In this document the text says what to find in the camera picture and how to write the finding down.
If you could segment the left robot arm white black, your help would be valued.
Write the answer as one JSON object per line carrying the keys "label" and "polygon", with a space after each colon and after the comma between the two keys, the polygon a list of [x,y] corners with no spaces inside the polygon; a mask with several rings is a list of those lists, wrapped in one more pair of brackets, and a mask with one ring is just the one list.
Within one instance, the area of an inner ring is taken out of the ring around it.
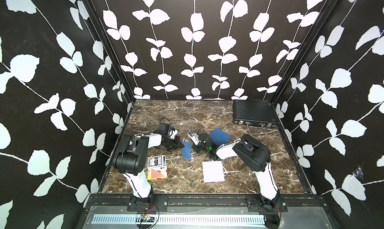
{"label": "left robot arm white black", "polygon": [[153,204],[154,192],[144,173],[148,150],[165,146],[167,150],[181,149],[184,145],[178,130],[167,123],[159,123],[154,132],[143,135],[123,135],[112,157],[112,166],[130,183],[134,202]]}

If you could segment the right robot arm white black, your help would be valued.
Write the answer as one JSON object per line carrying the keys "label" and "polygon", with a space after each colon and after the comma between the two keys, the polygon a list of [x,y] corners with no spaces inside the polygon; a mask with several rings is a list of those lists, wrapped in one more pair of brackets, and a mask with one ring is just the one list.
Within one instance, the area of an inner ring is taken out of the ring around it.
{"label": "right robot arm white black", "polygon": [[220,161],[238,156],[243,163],[255,172],[260,185],[261,196],[258,204],[267,212],[273,211],[278,204],[279,189],[275,183],[271,167],[271,151],[248,134],[232,143],[216,144],[207,133],[198,135],[193,130],[188,132],[198,153],[206,152],[213,161]]}

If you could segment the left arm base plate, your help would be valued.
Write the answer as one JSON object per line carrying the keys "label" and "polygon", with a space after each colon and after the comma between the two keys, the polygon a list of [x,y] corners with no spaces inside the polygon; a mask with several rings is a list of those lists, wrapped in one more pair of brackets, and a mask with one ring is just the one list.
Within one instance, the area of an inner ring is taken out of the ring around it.
{"label": "left arm base plate", "polygon": [[149,209],[151,212],[166,212],[168,208],[168,196],[151,195],[149,198],[142,199],[132,196],[127,207],[128,212],[143,213]]}

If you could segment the blue square paper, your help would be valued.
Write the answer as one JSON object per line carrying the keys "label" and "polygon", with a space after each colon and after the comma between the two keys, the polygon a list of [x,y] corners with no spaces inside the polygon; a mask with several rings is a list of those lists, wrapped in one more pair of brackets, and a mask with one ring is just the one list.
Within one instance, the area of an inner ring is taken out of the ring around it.
{"label": "blue square paper", "polygon": [[191,159],[191,143],[190,142],[182,142],[182,158]]}
{"label": "blue square paper", "polygon": [[230,135],[227,133],[223,132],[219,128],[215,128],[211,134],[210,134],[211,139],[216,145],[222,145],[226,144],[227,141],[230,139]]}

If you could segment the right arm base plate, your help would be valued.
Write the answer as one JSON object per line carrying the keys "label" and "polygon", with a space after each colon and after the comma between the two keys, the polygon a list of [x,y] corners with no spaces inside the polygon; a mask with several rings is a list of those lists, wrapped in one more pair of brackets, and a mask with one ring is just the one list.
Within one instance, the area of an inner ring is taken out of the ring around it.
{"label": "right arm base plate", "polygon": [[249,212],[272,215],[288,211],[284,200],[279,194],[272,200],[267,199],[262,195],[247,196],[246,203]]}

